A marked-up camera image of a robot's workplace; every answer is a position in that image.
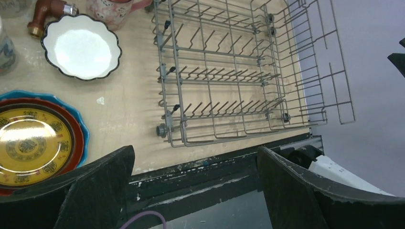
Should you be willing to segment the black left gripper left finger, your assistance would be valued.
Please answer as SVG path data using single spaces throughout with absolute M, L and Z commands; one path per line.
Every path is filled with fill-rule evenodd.
M 132 146 L 0 199 L 3 229 L 113 229 L 135 162 Z

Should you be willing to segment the pink ghost mug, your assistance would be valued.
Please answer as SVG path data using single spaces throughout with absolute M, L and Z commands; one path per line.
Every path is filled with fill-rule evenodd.
M 149 6 L 152 0 L 87 0 L 86 13 L 116 31 L 128 19 L 130 13 Z

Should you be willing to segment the seahorse pattern tall mug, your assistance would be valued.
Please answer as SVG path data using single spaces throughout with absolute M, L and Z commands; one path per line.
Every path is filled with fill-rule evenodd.
M 0 18 L 0 74 L 10 72 L 16 63 L 16 51 L 12 39 L 8 36 L 4 21 Z

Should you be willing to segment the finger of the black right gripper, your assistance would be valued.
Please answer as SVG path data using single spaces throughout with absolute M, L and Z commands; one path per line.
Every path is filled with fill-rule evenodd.
M 405 54 L 392 53 L 387 59 L 396 67 L 400 74 L 405 77 Z

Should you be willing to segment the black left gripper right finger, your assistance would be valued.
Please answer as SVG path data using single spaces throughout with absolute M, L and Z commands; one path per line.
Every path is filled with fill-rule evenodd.
M 275 229 L 402 229 L 405 200 L 350 187 L 259 147 L 257 170 Z

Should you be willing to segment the white scalloped bowl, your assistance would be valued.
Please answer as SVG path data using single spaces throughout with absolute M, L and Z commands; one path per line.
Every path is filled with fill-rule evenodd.
M 118 36 L 86 14 L 64 15 L 48 23 L 41 38 L 46 61 L 67 77 L 92 81 L 120 66 Z

